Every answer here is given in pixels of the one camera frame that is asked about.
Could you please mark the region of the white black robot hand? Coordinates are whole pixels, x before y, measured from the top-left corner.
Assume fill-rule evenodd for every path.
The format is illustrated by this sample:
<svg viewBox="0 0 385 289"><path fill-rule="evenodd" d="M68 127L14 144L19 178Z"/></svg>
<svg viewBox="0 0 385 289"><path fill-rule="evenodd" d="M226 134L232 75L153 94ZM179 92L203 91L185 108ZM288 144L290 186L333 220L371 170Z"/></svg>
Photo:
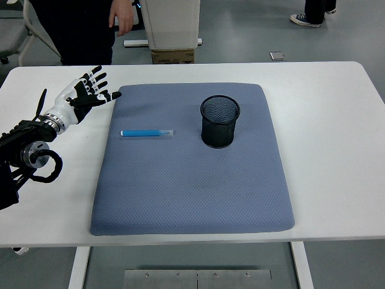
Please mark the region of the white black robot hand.
<svg viewBox="0 0 385 289"><path fill-rule="evenodd" d="M72 81L55 99L54 106L44 116L58 124L60 131L79 124L93 107L119 98L120 92L109 92L105 87L107 73L97 66Z"/></svg>

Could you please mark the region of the person's hand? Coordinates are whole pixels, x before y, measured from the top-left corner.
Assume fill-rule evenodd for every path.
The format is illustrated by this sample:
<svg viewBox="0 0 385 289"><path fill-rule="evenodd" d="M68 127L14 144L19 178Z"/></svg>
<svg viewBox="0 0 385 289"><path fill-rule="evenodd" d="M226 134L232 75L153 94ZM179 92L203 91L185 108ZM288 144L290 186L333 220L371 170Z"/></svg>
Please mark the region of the person's hand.
<svg viewBox="0 0 385 289"><path fill-rule="evenodd" d="M114 26L115 18L117 18L119 26L117 36L120 37L129 33L134 24L134 12L132 9L132 1L113 0L109 13L110 28Z"/></svg>

